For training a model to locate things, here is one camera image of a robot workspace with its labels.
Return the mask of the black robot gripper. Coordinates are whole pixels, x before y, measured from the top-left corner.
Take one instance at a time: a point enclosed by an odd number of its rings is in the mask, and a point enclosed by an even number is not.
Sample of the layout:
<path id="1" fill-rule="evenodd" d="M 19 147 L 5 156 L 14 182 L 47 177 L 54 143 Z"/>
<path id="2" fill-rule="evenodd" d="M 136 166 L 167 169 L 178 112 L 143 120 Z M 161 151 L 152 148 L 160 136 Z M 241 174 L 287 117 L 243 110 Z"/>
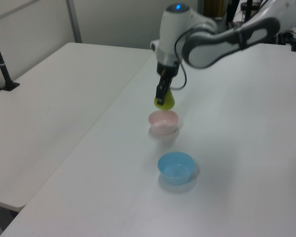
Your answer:
<path id="1" fill-rule="evenodd" d="M 171 88 L 172 79 L 178 74 L 179 64 L 175 62 L 173 66 L 165 66 L 158 62 L 156 71 L 160 75 L 160 80 L 156 87 L 155 101 L 157 105 L 164 105 L 166 92 Z"/>

